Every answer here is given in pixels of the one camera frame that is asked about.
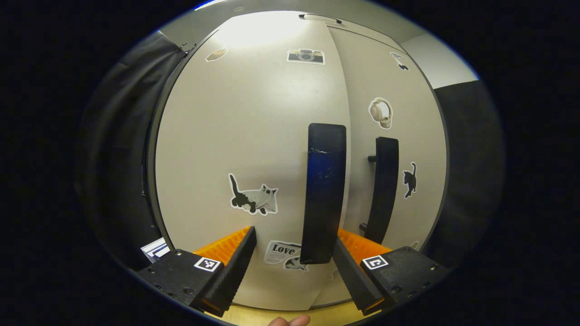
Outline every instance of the black curtain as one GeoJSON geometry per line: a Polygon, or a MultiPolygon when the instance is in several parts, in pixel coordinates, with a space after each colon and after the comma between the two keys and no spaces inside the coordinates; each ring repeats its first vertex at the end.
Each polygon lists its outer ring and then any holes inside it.
{"type": "Polygon", "coordinates": [[[161,233],[150,210],[144,147],[159,93],[186,53],[157,31],[108,72],[79,129],[75,188],[99,241],[129,268],[161,233]]]}
{"type": "Polygon", "coordinates": [[[445,203],[424,253],[455,267],[496,214],[505,178],[505,147],[498,112],[483,81],[434,91],[447,126],[450,172],[445,203]]]}

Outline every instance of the sticker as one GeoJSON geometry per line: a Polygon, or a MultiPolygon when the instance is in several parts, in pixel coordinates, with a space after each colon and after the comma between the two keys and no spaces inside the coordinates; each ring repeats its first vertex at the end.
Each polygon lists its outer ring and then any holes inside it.
{"type": "Polygon", "coordinates": [[[154,263],[158,261],[161,256],[169,252],[169,247],[167,247],[165,239],[160,238],[141,247],[141,251],[143,251],[151,263],[154,263]]]}
{"type": "Polygon", "coordinates": [[[292,255],[296,255],[302,246],[292,242],[282,242],[272,240],[266,249],[264,262],[267,264],[277,264],[288,259],[292,255]]]}
{"type": "Polygon", "coordinates": [[[395,61],[397,62],[397,65],[399,66],[399,68],[401,68],[402,70],[409,71],[409,67],[405,66],[404,64],[402,64],[399,61],[399,59],[406,60],[404,56],[402,56],[398,53],[394,53],[394,52],[391,52],[391,55],[393,56],[393,59],[395,59],[395,61]]]}
{"type": "Polygon", "coordinates": [[[411,162],[413,166],[413,172],[411,171],[403,171],[403,183],[407,185],[407,193],[405,194],[405,199],[409,198],[412,193],[417,192],[417,177],[415,176],[415,172],[417,171],[417,165],[415,162],[411,162]]]}
{"type": "Polygon", "coordinates": [[[324,64],[324,52],[307,49],[290,50],[288,62],[324,64]]]}
{"type": "Polygon", "coordinates": [[[336,279],[337,277],[339,277],[339,276],[340,276],[340,273],[338,272],[338,269],[335,269],[335,270],[332,272],[332,275],[331,275],[331,278],[330,278],[330,279],[331,279],[331,280],[335,280],[335,279],[336,279]]]}
{"type": "Polygon", "coordinates": [[[381,256],[369,257],[362,260],[368,269],[377,269],[379,267],[387,266],[389,263],[381,256]]]}
{"type": "Polygon", "coordinates": [[[207,58],[205,58],[205,61],[206,62],[215,61],[215,60],[217,60],[217,59],[225,56],[226,53],[227,53],[227,51],[228,51],[228,47],[227,46],[224,46],[221,49],[215,50],[215,51],[212,52],[212,54],[210,54],[207,58]]]}
{"type": "Polygon", "coordinates": [[[278,202],[276,195],[278,188],[269,188],[265,183],[260,189],[256,190],[238,190],[238,182],[235,176],[230,173],[230,187],[234,195],[230,200],[233,208],[242,209],[250,215],[256,215],[260,212],[263,216],[278,213],[278,202]]]}
{"type": "Polygon", "coordinates": [[[284,269],[308,271],[308,265],[301,264],[300,256],[295,256],[284,262],[284,269]]]}
{"type": "Polygon", "coordinates": [[[216,268],[219,266],[220,263],[221,262],[218,262],[217,260],[202,257],[200,260],[198,260],[197,263],[195,263],[194,266],[206,271],[214,271],[216,270],[216,268]]]}
{"type": "Polygon", "coordinates": [[[385,130],[391,128],[393,123],[393,107],[389,101],[377,97],[368,106],[368,113],[371,115],[373,121],[385,130]]]}

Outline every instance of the ghost cat sticker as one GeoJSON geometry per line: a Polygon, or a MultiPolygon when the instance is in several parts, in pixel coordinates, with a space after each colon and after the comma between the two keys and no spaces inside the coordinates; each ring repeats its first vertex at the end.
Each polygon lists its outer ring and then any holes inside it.
{"type": "Polygon", "coordinates": [[[228,176],[230,177],[231,192],[234,195],[230,200],[231,207],[242,209],[250,215],[256,215],[258,212],[263,216],[278,213],[278,203],[276,202],[278,188],[270,188],[263,183],[260,189],[239,190],[235,176],[232,173],[228,176]]]}
{"type": "Polygon", "coordinates": [[[284,269],[308,271],[308,265],[300,263],[300,256],[294,256],[284,262],[284,269]]]}

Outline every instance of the black door handle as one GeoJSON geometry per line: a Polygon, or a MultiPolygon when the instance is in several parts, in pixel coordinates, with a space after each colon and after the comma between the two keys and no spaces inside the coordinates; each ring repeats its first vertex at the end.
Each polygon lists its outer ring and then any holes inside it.
{"type": "Polygon", "coordinates": [[[342,24],[342,21],[341,21],[341,20],[338,20],[338,19],[336,19],[336,18],[334,18],[334,17],[330,17],[330,16],[324,16],[324,15],[317,15],[317,14],[315,14],[315,13],[301,13],[301,14],[299,14],[299,15],[298,15],[298,17],[300,17],[300,18],[302,18],[302,19],[306,19],[306,18],[305,18],[305,15],[312,15],[312,16],[320,16],[320,17],[326,17],[326,18],[334,19],[334,20],[336,20],[336,22],[337,22],[337,23],[339,23],[339,24],[342,24]]]}
{"type": "Polygon", "coordinates": [[[397,193],[398,140],[378,137],[376,154],[369,155],[368,161],[375,162],[375,189],[364,237],[380,244],[387,233],[397,193]]]}
{"type": "Polygon", "coordinates": [[[330,262],[342,213],[345,173],[346,127],[310,124],[301,264],[330,262]]]}

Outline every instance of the black cat sticker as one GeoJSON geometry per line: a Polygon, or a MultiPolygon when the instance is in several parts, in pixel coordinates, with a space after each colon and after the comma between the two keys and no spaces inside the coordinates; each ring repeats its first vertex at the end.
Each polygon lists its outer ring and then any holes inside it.
{"type": "Polygon", "coordinates": [[[409,198],[412,193],[417,192],[417,177],[415,172],[417,172],[417,165],[415,162],[411,162],[413,166],[413,172],[411,171],[403,171],[403,183],[407,185],[407,193],[405,194],[405,199],[409,198]]]}
{"type": "Polygon", "coordinates": [[[398,53],[394,53],[394,52],[391,52],[391,55],[393,56],[393,59],[395,59],[395,61],[397,62],[397,65],[399,66],[399,68],[401,68],[402,70],[405,70],[405,71],[409,71],[409,68],[399,61],[399,59],[405,60],[404,56],[402,56],[398,53]]]}
{"type": "Polygon", "coordinates": [[[308,265],[300,263],[300,256],[290,257],[284,262],[284,269],[308,271],[308,265]]]}
{"type": "Polygon", "coordinates": [[[278,213],[276,194],[278,188],[269,188],[265,183],[257,190],[239,190],[235,176],[230,173],[230,187],[234,197],[230,205],[233,208],[242,209],[250,215],[260,212],[263,216],[278,213]]]}

